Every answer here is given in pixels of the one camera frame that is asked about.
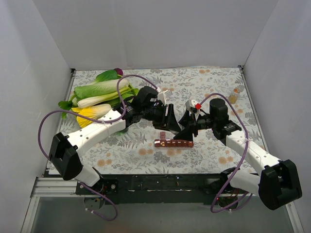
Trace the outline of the red weekly pill organizer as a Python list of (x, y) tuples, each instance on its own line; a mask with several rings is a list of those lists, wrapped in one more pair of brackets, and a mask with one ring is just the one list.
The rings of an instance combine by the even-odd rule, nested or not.
[(159, 133), (159, 139), (154, 140), (154, 146), (156, 148), (192, 148), (194, 146), (194, 142), (168, 139), (166, 138), (166, 133), (162, 131)]

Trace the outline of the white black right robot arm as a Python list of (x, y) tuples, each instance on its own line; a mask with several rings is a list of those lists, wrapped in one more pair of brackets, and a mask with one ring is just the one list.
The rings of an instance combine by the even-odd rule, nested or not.
[(199, 130), (211, 129), (216, 139), (234, 150), (255, 170), (256, 174), (244, 172), (240, 165), (221, 172), (220, 190), (231, 193), (241, 189), (259, 196), (270, 210), (275, 210), (302, 197), (297, 167), (291, 160), (281, 160), (251, 141), (246, 128), (229, 119), (228, 105), (223, 99), (209, 102), (209, 113), (201, 111), (195, 100), (186, 102), (186, 111), (179, 124), (183, 130), (175, 140), (191, 141)]

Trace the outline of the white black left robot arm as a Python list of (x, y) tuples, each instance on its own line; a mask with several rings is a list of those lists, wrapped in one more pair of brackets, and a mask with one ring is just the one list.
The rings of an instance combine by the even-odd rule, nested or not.
[(173, 104), (166, 103), (168, 96), (168, 90), (159, 91), (145, 86), (137, 95), (126, 98), (96, 122), (68, 135), (56, 134), (49, 153), (50, 161), (63, 180), (75, 179), (84, 183), (92, 194), (99, 194), (104, 187), (99, 172), (84, 165), (80, 158), (98, 142), (141, 119), (151, 121), (155, 129), (180, 132)]

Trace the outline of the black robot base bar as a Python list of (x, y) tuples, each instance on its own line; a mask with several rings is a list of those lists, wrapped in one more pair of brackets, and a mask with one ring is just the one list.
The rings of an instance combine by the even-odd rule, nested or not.
[(210, 205), (225, 183), (221, 174), (103, 175), (93, 189), (115, 204), (202, 203)]

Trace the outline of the white blue pill bottle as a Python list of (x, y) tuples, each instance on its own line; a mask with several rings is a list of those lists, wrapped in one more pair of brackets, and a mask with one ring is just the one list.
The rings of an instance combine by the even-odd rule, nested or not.
[(180, 133), (182, 130), (184, 130), (184, 126), (177, 123), (177, 126), (174, 126), (174, 128), (171, 130), (171, 133), (173, 133), (174, 135), (177, 135), (178, 133)]

